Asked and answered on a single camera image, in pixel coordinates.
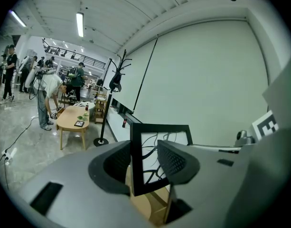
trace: person in green shirt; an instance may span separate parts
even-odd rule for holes
[[[75,95],[77,97],[77,101],[80,101],[80,90],[81,90],[81,86],[83,84],[83,81],[87,80],[87,76],[84,76],[83,67],[85,67],[84,64],[82,62],[79,63],[79,66],[77,69],[77,77],[73,78],[71,81],[73,89],[75,90]]]

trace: oval wooden table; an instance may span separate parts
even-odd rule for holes
[[[85,112],[84,107],[80,106],[69,106],[67,107],[62,114],[58,117],[56,120],[56,127],[57,129],[60,128],[60,150],[62,150],[62,135],[63,131],[70,131],[70,132],[80,132],[82,134],[82,142],[83,142],[83,148],[86,150],[85,147],[85,138],[84,133],[86,131],[86,128],[89,125],[89,111],[87,111],[88,116],[86,116],[87,120],[84,121],[83,127],[77,127],[75,126],[76,121],[79,121],[77,118],[78,116],[83,116]]]

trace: bottle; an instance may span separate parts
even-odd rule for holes
[[[122,124],[122,127],[124,127],[124,128],[125,128],[125,125],[126,125],[126,121],[127,121],[127,118],[124,119],[123,124]]]

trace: man in white shirt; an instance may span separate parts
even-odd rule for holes
[[[56,94],[58,93],[59,88],[62,93],[66,93],[66,85],[63,85],[63,81],[56,74],[44,74],[42,79],[35,79],[34,82],[34,90],[38,98],[38,114],[39,114],[39,123],[40,127],[44,130],[51,130],[49,125],[53,125],[54,123],[49,120],[47,112],[49,112],[50,117],[51,110],[49,106],[49,99],[52,96],[54,102],[56,104],[56,108],[58,108],[58,102],[56,98]]]

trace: table leg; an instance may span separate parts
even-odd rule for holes
[[[84,130],[82,130],[82,142],[83,142],[83,148],[84,148],[84,150],[86,150],[85,139],[84,139]]]
[[[62,135],[63,135],[63,128],[60,127],[60,150],[62,150]]]

